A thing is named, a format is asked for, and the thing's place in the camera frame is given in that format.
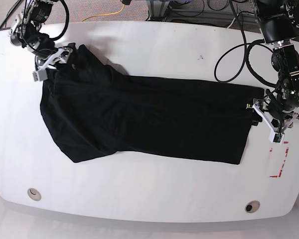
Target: white table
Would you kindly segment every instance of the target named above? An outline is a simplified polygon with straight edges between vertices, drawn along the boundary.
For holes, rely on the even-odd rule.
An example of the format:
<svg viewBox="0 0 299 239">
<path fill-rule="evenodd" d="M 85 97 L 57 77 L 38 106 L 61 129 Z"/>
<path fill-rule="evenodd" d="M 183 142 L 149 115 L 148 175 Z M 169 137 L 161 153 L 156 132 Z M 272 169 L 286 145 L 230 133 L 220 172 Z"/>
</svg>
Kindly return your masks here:
<svg viewBox="0 0 299 239">
<path fill-rule="evenodd" d="M 50 36 L 62 24 L 42 29 Z M 246 33 L 247 40 L 261 38 Z M 214 81 L 218 58 L 242 43 L 239 31 L 165 22 L 70 24 L 60 44 L 85 44 L 104 63 L 139 76 Z M 295 43 L 299 52 L 299 43 Z M 219 78 L 233 76 L 242 61 L 237 49 L 219 66 Z M 276 82 L 271 53 L 256 47 L 251 63 Z M 240 165 L 122 152 L 73 163 L 54 144 L 42 120 L 42 83 L 32 78 L 34 55 L 13 47 L 0 32 L 0 195 L 7 201 L 90 217 L 146 222 L 220 222 L 287 214 L 299 192 L 299 121 L 288 144 L 271 144 L 263 122 L 252 127 Z M 234 81 L 263 87 L 248 71 Z M 281 177 L 282 164 L 285 165 Z M 27 190 L 35 188 L 41 201 Z M 253 214 L 250 201 L 261 203 Z"/>
</svg>

